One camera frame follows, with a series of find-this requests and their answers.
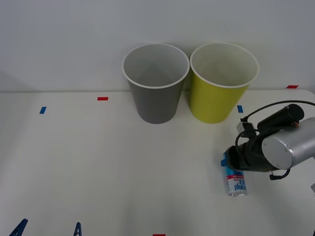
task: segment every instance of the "paper cup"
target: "paper cup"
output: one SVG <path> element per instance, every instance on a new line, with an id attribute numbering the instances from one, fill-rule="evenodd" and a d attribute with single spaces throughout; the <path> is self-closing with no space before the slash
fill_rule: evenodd
<path id="1" fill-rule="evenodd" d="M 205 123 L 224 121 L 259 73 L 254 55 L 231 43 L 198 47 L 190 57 L 190 66 L 190 110 Z"/>
<path id="2" fill-rule="evenodd" d="M 123 61 L 138 114 L 152 124 L 173 118 L 188 72 L 186 54 L 163 43 L 137 47 Z"/>

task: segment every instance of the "blue clip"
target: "blue clip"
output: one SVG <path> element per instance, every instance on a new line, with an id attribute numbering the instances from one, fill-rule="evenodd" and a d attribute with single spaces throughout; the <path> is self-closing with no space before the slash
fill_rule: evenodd
<path id="1" fill-rule="evenodd" d="M 21 236 L 27 223 L 27 219 L 22 220 L 21 223 L 12 231 L 10 236 Z"/>
<path id="2" fill-rule="evenodd" d="M 241 105 L 237 105 L 238 113 L 243 113 L 243 107 Z"/>
<path id="3" fill-rule="evenodd" d="M 80 222 L 77 223 L 73 236 L 77 236 L 77 235 L 82 236 Z"/>

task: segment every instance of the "blue tape marker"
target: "blue tape marker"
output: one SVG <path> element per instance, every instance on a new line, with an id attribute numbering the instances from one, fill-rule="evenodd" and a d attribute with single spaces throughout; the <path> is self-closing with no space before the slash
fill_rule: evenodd
<path id="1" fill-rule="evenodd" d="M 40 113 L 40 114 L 44 114 L 44 113 L 45 113 L 46 108 L 47 108 L 47 107 L 42 107 L 42 108 L 40 109 L 40 112 L 39 112 L 39 113 Z"/>
<path id="2" fill-rule="evenodd" d="M 237 105 L 238 113 L 243 113 L 243 107 L 241 105 Z"/>

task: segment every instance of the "white table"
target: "white table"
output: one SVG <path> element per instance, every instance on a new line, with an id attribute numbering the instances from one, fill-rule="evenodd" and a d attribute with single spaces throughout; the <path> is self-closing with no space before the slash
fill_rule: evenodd
<path id="1" fill-rule="evenodd" d="M 23 236 L 71 236 L 78 221 L 83 236 L 311 236 L 315 160 L 283 180 L 247 172 L 248 195 L 236 198 L 220 166 L 239 118 L 285 99 L 315 95 L 247 91 L 243 114 L 234 108 L 225 122 L 205 124 L 183 93 L 175 117 L 154 125 L 138 116 L 129 92 L 1 93 L 0 235 L 27 218 Z M 315 107 L 301 107 L 315 116 Z"/>

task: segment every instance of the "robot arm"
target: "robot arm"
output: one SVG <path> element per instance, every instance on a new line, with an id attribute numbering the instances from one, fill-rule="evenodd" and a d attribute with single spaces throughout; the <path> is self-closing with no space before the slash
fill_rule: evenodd
<path id="1" fill-rule="evenodd" d="M 226 151 L 226 164 L 233 170 L 270 172 L 270 179 L 282 179 L 286 177 L 290 168 L 315 157 L 315 118 L 304 118 L 303 109 L 290 104 L 280 111 L 258 123 L 257 129 L 247 122 L 252 114 L 272 105 L 286 102 L 302 102 L 314 105 L 306 101 L 282 101 L 267 105 L 241 119 L 237 126 L 239 135 L 235 146 Z M 248 138 L 248 142 L 238 145 L 240 137 Z M 275 170 L 287 170 L 283 176 L 274 176 Z"/>

